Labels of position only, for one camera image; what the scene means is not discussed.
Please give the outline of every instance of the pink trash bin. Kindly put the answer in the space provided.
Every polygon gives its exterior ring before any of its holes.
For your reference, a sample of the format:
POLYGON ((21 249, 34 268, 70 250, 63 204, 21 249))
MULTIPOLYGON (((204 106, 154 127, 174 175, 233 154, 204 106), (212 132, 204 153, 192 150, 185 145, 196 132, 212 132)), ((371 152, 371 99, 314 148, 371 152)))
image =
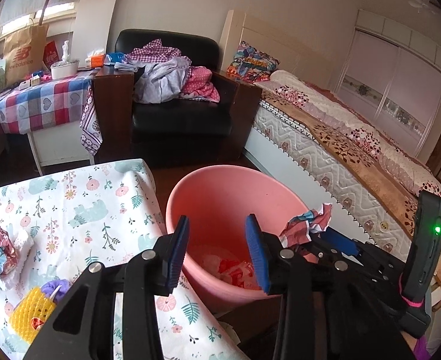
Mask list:
POLYGON ((217 279, 200 266, 200 256, 207 251, 250 262, 244 228, 249 214, 256 215, 263 231, 279 235, 290 219, 306 211, 299 197, 275 179, 241 166, 216 165, 177 183, 167 202, 166 226, 172 233, 181 215, 189 218, 183 272, 209 310, 223 312, 267 295, 217 279))

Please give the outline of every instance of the headboard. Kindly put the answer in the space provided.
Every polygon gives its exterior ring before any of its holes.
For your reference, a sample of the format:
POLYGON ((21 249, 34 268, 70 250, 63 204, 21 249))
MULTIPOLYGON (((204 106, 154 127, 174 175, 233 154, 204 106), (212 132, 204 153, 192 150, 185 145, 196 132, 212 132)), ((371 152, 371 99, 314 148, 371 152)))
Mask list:
POLYGON ((279 69, 297 78, 327 88, 332 73, 332 62, 313 51, 297 38, 257 19, 243 11, 230 10, 220 37, 222 71, 234 59, 239 43, 245 41, 280 61, 279 69))

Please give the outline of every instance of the chair backrest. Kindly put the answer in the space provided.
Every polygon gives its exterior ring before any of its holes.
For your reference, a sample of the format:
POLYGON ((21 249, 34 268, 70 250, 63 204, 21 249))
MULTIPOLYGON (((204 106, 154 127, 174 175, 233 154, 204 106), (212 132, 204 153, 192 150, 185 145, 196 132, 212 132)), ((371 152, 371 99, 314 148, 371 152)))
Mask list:
POLYGON ((189 35, 180 32, 122 30, 115 43, 115 51, 129 54, 135 47, 142 48, 153 40, 161 39, 162 45, 176 47, 192 61, 192 66, 205 66, 216 71, 219 65, 219 45, 204 36, 189 35))

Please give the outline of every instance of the yellow knitted pouch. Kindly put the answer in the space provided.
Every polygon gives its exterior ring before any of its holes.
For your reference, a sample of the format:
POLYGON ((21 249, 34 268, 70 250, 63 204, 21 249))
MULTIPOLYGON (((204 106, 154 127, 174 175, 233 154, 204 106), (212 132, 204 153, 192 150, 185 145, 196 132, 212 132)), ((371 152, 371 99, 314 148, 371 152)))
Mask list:
POLYGON ((39 287, 34 287, 17 305, 9 323, 24 341, 31 344, 55 308, 56 304, 46 298, 39 287))

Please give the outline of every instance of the metal screw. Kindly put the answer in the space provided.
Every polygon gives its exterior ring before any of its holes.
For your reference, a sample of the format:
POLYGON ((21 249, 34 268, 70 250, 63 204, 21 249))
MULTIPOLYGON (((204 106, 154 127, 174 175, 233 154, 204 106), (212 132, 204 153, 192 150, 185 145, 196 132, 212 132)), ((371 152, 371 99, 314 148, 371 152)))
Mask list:
POLYGON ((294 257, 294 252, 291 251, 290 249, 282 249, 279 252, 279 255, 283 258, 283 259, 291 259, 292 257, 294 257))
POLYGON ((99 262, 93 262, 89 266, 89 272, 94 274, 102 269, 102 265, 99 262))
POLYGON ((156 252, 152 249, 148 249, 142 252, 141 257, 145 260, 151 260, 156 256, 156 252))
POLYGON ((347 265, 347 263, 345 261, 342 261, 341 259, 337 260, 334 263, 334 266, 336 267, 336 269, 338 271, 347 271, 347 268, 349 268, 349 266, 347 265))

